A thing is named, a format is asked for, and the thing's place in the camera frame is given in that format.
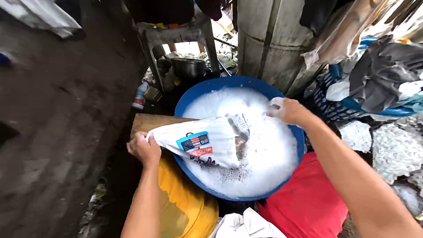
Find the blue basin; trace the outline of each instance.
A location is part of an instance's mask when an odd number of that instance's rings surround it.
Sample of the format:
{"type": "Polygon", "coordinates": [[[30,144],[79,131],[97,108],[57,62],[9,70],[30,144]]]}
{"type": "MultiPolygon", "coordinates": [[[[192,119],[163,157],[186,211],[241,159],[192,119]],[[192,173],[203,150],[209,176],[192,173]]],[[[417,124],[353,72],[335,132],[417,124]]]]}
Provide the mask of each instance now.
{"type": "MultiPolygon", "coordinates": [[[[220,78],[210,79],[210,80],[201,82],[193,86],[192,88],[190,88],[188,91],[186,91],[185,94],[179,100],[178,104],[176,105],[175,116],[182,117],[187,106],[192,101],[194,101],[196,98],[200,97],[203,94],[209,93],[212,90],[219,90],[223,87],[236,88],[236,87],[240,87],[241,85],[243,87],[251,88],[262,93],[269,100],[274,97],[284,97],[284,95],[281,92],[279,92],[276,88],[266,83],[265,81],[259,80],[254,77],[248,77],[248,76],[220,77],[220,78]]],[[[293,125],[289,125],[289,129],[291,129],[292,134],[297,139],[298,163],[300,163],[302,159],[302,155],[304,154],[304,131],[300,129],[299,127],[293,126],[293,125]]],[[[225,199],[225,200],[244,202],[244,201],[254,201],[254,200],[267,198],[270,195],[272,195],[274,192],[276,192],[282,185],[284,185],[286,182],[289,181],[289,178],[288,178],[287,180],[283,181],[277,188],[275,188],[274,190],[272,190],[271,192],[267,194],[254,196],[254,197],[239,197],[237,199],[233,199],[233,198],[226,197],[225,195],[217,193],[214,190],[211,190],[210,188],[206,187],[200,180],[197,179],[196,176],[194,176],[191,173],[191,171],[187,168],[184,160],[181,157],[175,154],[174,156],[178,165],[185,172],[185,174],[190,178],[190,180],[192,180],[192,182],[194,182],[198,187],[208,192],[209,194],[225,199]]]]}

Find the metal pot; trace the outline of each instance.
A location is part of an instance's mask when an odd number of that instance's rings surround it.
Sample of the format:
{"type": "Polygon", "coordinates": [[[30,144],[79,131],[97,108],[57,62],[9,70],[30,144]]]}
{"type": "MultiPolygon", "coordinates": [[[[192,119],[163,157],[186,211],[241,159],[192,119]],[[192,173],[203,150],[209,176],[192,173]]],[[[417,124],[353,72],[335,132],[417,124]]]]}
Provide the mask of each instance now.
{"type": "Polygon", "coordinates": [[[199,59],[171,58],[173,72],[183,79],[195,79],[204,76],[206,62],[199,59]]]}

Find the gray cloth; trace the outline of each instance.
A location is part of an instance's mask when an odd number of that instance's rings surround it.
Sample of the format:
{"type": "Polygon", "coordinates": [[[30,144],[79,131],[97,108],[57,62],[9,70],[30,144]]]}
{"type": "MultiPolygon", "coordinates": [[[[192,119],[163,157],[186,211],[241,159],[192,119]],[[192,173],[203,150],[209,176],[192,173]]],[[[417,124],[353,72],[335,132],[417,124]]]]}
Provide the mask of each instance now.
{"type": "Polygon", "coordinates": [[[383,36],[369,45],[351,71],[350,97],[363,110],[378,113],[398,101],[402,83],[420,80],[419,69],[423,69],[422,46],[383,36]]]}

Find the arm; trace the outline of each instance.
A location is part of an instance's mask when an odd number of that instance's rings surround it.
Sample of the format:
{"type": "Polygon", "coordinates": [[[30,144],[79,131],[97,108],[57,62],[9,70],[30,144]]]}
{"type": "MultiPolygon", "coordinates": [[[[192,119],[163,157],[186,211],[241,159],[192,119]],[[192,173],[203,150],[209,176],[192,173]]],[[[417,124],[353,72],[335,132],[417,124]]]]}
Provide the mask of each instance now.
{"type": "Polygon", "coordinates": [[[274,98],[268,112],[302,127],[362,237],[423,237],[423,229],[391,187],[327,125],[295,100],[274,98]]]}
{"type": "Polygon", "coordinates": [[[160,237],[158,172],[162,151],[153,135],[148,141],[146,135],[137,132],[126,145],[128,152],[143,163],[143,173],[122,229],[122,238],[160,237]]]}

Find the yellow object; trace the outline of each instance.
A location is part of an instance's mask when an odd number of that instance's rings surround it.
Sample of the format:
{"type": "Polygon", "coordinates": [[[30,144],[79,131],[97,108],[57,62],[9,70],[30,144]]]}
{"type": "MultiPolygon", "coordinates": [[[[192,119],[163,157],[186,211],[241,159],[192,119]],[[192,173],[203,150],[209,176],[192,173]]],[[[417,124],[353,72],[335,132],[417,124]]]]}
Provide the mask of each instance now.
{"type": "Polygon", "coordinates": [[[175,79],[173,82],[176,86],[179,86],[181,84],[181,81],[179,79],[175,79]]]}
{"type": "Polygon", "coordinates": [[[397,42],[401,42],[403,44],[411,44],[412,42],[410,41],[410,39],[397,39],[397,42]]]}
{"type": "Polygon", "coordinates": [[[159,164],[162,238],[207,238],[219,218],[216,199],[197,187],[173,155],[163,151],[159,164]]]}
{"type": "Polygon", "coordinates": [[[153,26],[153,27],[159,27],[159,28],[162,28],[162,29],[166,29],[166,27],[163,23],[157,23],[157,24],[148,23],[148,22],[142,22],[142,23],[145,24],[145,25],[150,25],[150,26],[153,26]]]}

